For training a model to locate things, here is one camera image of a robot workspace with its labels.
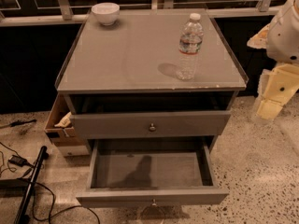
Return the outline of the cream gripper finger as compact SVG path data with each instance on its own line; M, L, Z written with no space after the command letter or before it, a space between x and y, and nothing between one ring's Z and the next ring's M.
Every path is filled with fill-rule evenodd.
M269 24L265 25L256 35L251 37L247 42L247 46L253 49L265 49L267 47L268 32Z
M261 100L257 115L261 119L275 119L279 112L282 110L283 105L281 103L272 101L272 100Z

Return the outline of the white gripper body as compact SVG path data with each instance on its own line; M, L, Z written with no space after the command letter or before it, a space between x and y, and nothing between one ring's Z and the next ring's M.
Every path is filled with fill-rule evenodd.
M264 98L275 104L285 105L299 90L299 67L284 63L276 66L269 74Z

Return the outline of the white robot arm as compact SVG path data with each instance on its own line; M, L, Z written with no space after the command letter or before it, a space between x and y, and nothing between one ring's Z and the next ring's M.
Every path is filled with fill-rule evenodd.
M277 62L260 76L256 105L256 117L273 120L299 90L299 0L287 0L247 46Z

